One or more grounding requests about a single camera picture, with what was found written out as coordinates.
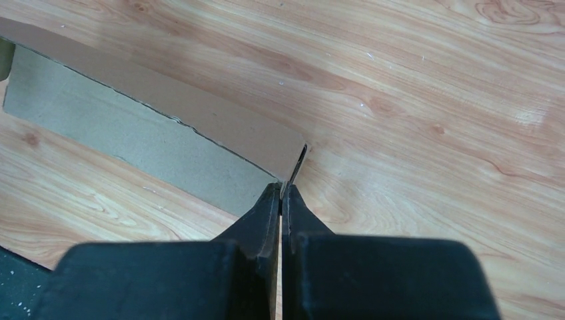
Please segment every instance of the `folded cardboard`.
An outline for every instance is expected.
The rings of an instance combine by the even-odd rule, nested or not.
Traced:
[[[44,55],[169,117],[283,183],[305,154],[300,133],[196,87],[42,28],[0,17],[0,37]]]
[[[10,84],[5,106],[7,112],[119,157],[235,215],[243,214],[243,208],[249,208],[249,204],[259,195],[258,192],[264,187],[262,184],[273,180],[269,175],[258,172],[255,166],[277,180],[288,183],[294,179],[303,160],[306,145],[300,134],[210,93],[55,33],[1,17],[0,37],[48,57],[52,60],[49,61],[52,65],[56,65],[56,61],[98,82],[96,87],[75,78],[69,80],[70,78],[65,77],[77,75],[70,75],[69,71],[63,70],[58,71],[59,76],[52,68],[49,71],[51,75],[48,76],[51,80],[44,82],[46,85],[40,86],[39,90],[47,95],[35,96],[37,101],[50,103],[30,103],[33,100],[30,100],[27,94],[31,89],[29,79],[41,77],[30,76],[30,71],[34,69],[30,64],[38,66],[40,59],[22,58],[19,68],[27,70],[27,73],[22,71],[22,75]],[[23,56],[30,56],[24,49],[18,50],[23,52]],[[69,86],[64,88],[61,81],[66,81]],[[119,97],[121,94],[131,99]],[[106,97],[106,103],[101,107],[99,101],[104,100],[103,97]],[[160,114],[153,113],[147,106]],[[90,115],[76,116],[85,113]],[[124,120],[125,115],[131,114],[134,114],[134,117],[130,119],[143,118],[142,124],[136,125],[140,123],[139,119],[136,123]],[[62,115],[76,122],[72,125],[61,125],[65,122],[61,119]],[[167,123],[163,115],[180,121],[194,131],[188,127],[179,131],[180,125]],[[108,140],[110,143],[100,142],[91,132],[105,131],[110,136],[118,135],[120,133],[116,131],[115,124],[120,121],[122,124],[128,123],[120,128],[128,131],[126,136],[149,141],[153,149],[153,161],[148,160],[145,152],[147,150],[140,152],[140,148],[133,148],[133,152],[128,153],[126,149],[131,149],[130,143],[124,147],[120,143],[113,143],[111,139]],[[97,129],[86,129],[89,126]],[[173,147],[187,152],[163,154],[171,153],[171,150],[163,149],[162,145],[158,145],[159,141],[172,142]],[[224,148],[253,165],[236,160],[235,155]],[[156,156],[173,157],[177,167],[185,164],[190,170],[179,170],[167,161],[155,160]],[[158,169],[159,163],[163,163],[165,168]],[[188,183],[179,185],[179,180]],[[245,190],[247,195],[252,197],[242,197],[241,190]]]

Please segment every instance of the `cardboard edge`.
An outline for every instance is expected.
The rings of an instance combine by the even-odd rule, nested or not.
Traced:
[[[0,17],[0,37],[177,119],[283,183],[300,169],[302,135],[258,113],[40,27]]]

